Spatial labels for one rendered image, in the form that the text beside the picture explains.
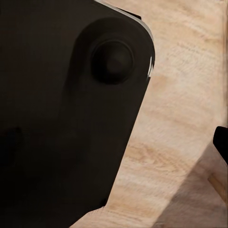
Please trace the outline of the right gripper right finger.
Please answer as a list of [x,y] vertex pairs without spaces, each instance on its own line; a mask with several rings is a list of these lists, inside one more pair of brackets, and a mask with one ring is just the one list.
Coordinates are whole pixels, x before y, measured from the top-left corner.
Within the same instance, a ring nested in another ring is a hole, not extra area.
[[218,126],[214,134],[213,143],[228,164],[228,128]]

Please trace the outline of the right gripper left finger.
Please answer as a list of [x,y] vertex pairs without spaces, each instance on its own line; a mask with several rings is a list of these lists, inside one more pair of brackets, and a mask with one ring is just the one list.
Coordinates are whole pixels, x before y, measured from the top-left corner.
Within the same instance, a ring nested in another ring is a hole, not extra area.
[[25,144],[21,127],[0,132],[0,183]]

